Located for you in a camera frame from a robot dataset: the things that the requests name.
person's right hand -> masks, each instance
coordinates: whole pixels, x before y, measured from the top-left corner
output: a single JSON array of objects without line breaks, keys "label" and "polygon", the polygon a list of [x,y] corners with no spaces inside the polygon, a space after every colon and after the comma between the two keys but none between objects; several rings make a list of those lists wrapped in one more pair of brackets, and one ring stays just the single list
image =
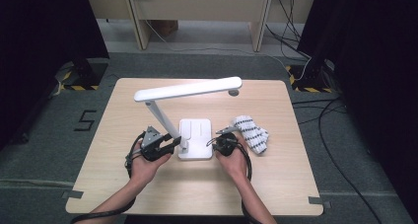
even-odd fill
[{"label": "person's right hand", "polygon": [[[134,150],[140,147],[142,140],[138,141]],[[147,161],[142,155],[134,155],[135,159],[132,161],[132,175],[130,181],[134,184],[141,186],[148,184],[156,175],[157,170],[165,164],[172,154],[166,154],[160,159],[150,162]]]},{"label": "person's right hand", "polygon": [[[245,142],[245,139],[240,134],[235,133],[235,135],[244,150],[248,151],[248,144]],[[246,160],[240,149],[235,148],[233,153],[228,157],[222,155],[218,151],[215,151],[215,156],[221,163],[225,172],[227,172],[234,181],[246,178]]]}]

wrist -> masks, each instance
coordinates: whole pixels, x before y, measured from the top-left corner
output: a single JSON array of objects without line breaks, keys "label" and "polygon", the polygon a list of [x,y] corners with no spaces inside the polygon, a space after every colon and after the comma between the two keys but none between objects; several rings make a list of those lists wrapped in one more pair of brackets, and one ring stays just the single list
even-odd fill
[{"label": "wrist", "polygon": [[246,183],[249,183],[248,178],[244,174],[231,175],[231,178],[233,179],[236,186],[240,186],[240,185],[244,185]]},{"label": "wrist", "polygon": [[135,181],[135,180],[129,180],[129,182],[126,184],[126,187],[133,190],[134,192],[141,192],[142,189],[147,185],[147,183],[143,181]]}]

white cloth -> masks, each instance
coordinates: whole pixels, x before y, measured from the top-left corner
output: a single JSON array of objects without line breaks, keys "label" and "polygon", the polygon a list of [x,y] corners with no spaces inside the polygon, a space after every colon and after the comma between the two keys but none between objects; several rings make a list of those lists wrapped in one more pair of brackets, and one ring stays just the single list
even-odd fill
[{"label": "white cloth", "polygon": [[240,115],[234,118],[233,126],[240,129],[252,152],[261,154],[267,149],[267,130],[257,126],[249,115]]}]

dark backdrop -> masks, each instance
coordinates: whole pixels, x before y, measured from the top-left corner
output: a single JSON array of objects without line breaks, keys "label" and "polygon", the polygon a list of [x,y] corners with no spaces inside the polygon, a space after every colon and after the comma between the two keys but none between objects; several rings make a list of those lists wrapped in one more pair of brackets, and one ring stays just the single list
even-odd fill
[{"label": "dark backdrop", "polygon": [[88,0],[0,0],[0,149],[19,140],[66,62],[108,58]]},{"label": "dark backdrop", "polygon": [[[299,50],[321,47],[333,61],[372,154],[418,223],[418,2],[348,0],[334,11],[339,1],[314,0]],[[342,25],[330,26],[338,14]]]}]

gray carpet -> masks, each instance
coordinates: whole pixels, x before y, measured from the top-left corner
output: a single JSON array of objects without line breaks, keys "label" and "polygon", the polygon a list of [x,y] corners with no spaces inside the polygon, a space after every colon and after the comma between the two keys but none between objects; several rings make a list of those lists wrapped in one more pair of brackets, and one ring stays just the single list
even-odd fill
[{"label": "gray carpet", "polygon": [[[285,64],[296,61],[281,58]],[[334,99],[338,94],[294,92],[283,66],[270,57],[112,53],[96,91],[61,91],[51,98],[31,128],[27,144],[0,152],[0,223],[69,223],[62,193],[71,190],[82,167],[106,103],[118,78],[222,78],[283,80],[292,102]],[[277,217],[279,223],[377,223],[365,202],[332,164],[321,142],[317,118],[327,102],[294,105],[313,168],[324,213],[318,217]],[[346,177],[364,195],[382,223],[413,223],[385,176],[368,154],[343,102],[321,120],[327,147]],[[89,131],[79,119],[93,120]],[[118,223],[123,223],[121,216]]]}]

